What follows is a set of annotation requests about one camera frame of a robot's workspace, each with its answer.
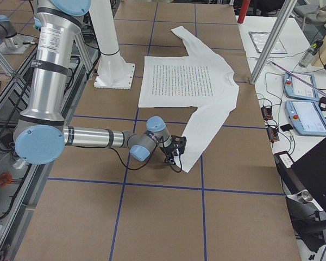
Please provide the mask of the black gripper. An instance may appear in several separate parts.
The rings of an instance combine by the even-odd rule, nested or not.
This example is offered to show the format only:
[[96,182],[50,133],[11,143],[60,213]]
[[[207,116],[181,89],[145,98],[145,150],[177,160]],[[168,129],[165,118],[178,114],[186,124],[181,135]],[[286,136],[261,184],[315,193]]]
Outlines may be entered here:
[[171,136],[171,144],[169,145],[169,155],[165,159],[165,163],[167,164],[173,164],[173,158],[174,162],[179,163],[181,162],[181,155],[185,152],[185,146],[187,143],[187,138],[185,136]]

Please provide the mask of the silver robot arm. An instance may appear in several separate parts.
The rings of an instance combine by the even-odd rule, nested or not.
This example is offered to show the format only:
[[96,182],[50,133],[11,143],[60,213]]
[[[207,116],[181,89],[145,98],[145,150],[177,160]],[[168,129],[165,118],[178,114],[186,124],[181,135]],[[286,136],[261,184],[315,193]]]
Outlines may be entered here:
[[36,17],[41,22],[28,106],[20,113],[14,132],[15,151],[30,164],[57,159],[66,146],[127,148],[132,157],[145,161],[156,148],[173,165],[185,151],[186,138],[171,135],[163,119],[154,116],[144,134],[65,125],[61,105],[68,66],[76,36],[81,34],[85,14],[90,14],[100,61],[95,86],[129,89],[135,66],[120,55],[109,1],[39,1]]

